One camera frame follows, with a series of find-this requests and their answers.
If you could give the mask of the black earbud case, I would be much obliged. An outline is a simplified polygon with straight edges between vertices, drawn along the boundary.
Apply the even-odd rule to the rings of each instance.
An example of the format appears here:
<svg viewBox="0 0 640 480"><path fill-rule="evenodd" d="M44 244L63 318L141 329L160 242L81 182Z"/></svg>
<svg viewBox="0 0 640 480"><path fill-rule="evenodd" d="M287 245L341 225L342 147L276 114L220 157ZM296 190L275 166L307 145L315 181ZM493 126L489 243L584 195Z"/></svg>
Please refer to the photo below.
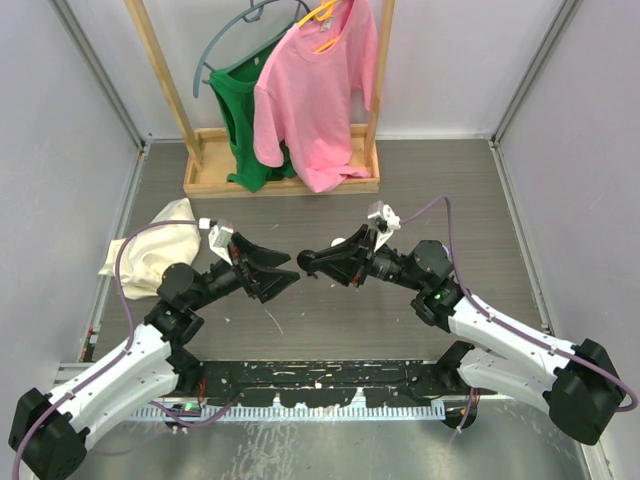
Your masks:
<svg viewBox="0 0 640 480"><path fill-rule="evenodd" d="M297 255L298 266L309 275L319 270L317 260L317 253L312 250L303 250Z"/></svg>

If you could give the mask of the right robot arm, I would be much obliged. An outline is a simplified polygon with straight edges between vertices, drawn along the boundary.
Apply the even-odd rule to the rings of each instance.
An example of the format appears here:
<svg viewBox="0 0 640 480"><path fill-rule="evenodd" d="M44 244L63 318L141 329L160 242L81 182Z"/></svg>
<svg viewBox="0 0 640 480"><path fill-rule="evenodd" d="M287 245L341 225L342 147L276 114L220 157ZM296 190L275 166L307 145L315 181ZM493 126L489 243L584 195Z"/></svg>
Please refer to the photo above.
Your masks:
<svg viewBox="0 0 640 480"><path fill-rule="evenodd" d="M536 331L502 315L464 290L444 245L422 240L408 254L378 242L362 225L327 249L305 250L298 265L310 276L323 273L343 285L376 278L416 293L411 307L425 324L458 336L439 361L444 390L491 390L547 414L570 438L594 445L625 397L606 349Z"/></svg>

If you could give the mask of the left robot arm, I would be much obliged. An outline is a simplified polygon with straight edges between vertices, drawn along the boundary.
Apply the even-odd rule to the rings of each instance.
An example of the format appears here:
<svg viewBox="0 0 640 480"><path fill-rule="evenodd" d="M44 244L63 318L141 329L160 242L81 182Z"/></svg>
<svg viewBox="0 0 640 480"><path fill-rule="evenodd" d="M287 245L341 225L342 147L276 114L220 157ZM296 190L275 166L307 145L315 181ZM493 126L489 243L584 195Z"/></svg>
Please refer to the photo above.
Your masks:
<svg viewBox="0 0 640 480"><path fill-rule="evenodd" d="M8 438L16 454L13 478L28 467L39 479L66 479L135 410L172 392L194 393L202 365L186 345L204 323L197 310L237 290L265 303L300 278L281 267L289 254L238 232L215 251L219 261L204 273L185 263L170 265L158 303L102 359L46 393L33 387L19 398Z"/></svg>

